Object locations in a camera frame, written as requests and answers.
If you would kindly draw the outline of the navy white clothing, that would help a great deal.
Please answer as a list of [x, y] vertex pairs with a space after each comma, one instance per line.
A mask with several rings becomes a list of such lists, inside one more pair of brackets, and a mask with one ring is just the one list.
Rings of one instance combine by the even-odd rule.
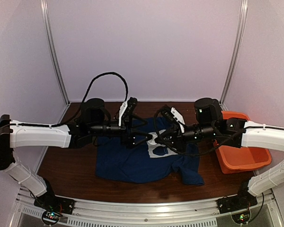
[[149, 183], [170, 173], [179, 173], [183, 184], [204, 185], [198, 173], [198, 147], [188, 144], [188, 156], [179, 155], [163, 145], [147, 141], [133, 149], [121, 145], [119, 138], [97, 139], [95, 175], [114, 181]]

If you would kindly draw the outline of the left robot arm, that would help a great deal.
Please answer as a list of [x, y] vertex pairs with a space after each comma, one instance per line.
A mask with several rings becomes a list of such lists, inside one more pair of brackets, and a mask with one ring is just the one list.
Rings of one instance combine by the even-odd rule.
[[74, 121], [61, 125], [19, 122], [4, 114], [0, 118], [0, 171], [29, 189], [41, 205], [54, 210], [60, 203], [50, 183], [15, 159], [13, 150], [32, 146], [82, 148], [92, 143], [93, 137], [120, 138], [121, 144], [134, 148], [152, 139], [152, 135], [133, 125], [134, 119], [147, 124], [133, 113], [137, 103], [133, 97], [124, 101], [118, 120], [113, 120], [104, 100], [92, 98], [80, 105], [80, 115]]

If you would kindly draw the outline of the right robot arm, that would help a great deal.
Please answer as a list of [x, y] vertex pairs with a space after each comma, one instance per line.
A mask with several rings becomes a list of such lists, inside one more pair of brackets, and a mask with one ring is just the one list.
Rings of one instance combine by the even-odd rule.
[[[250, 120], [232, 117], [223, 119], [222, 109], [217, 99], [209, 97], [195, 101], [196, 124], [186, 125], [182, 114], [167, 105], [154, 115], [161, 114], [172, 127], [163, 133], [158, 132], [156, 143], [165, 145], [177, 154], [188, 156], [186, 146], [205, 139], [214, 139], [217, 146], [235, 148], [267, 148], [284, 152], [284, 128], [255, 123]], [[261, 175], [254, 176], [241, 184], [233, 205], [242, 209], [264, 191], [284, 183], [284, 160]]]

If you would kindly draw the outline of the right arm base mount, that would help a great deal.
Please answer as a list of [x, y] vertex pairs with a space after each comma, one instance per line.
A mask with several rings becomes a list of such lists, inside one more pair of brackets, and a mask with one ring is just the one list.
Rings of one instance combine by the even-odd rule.
[[226, 196], [218, 199], [216, 202], [220, 214], [234, 212], [237, 210], [245, 210], [248, 209], [250, 206], [257, 205], [257, 199], [253, 196]]

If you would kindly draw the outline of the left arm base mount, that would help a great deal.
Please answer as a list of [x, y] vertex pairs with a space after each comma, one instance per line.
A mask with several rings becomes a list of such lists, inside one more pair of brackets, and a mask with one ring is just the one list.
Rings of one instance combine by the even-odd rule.
[[57, 214], [71, 215], [74, 209], [75, 200], [63, 197], [56, 197], [54, 202], [42, 202], [41, 199], [34, 200], [34, 206], [43, 208], [46, 211], [53, 211]]

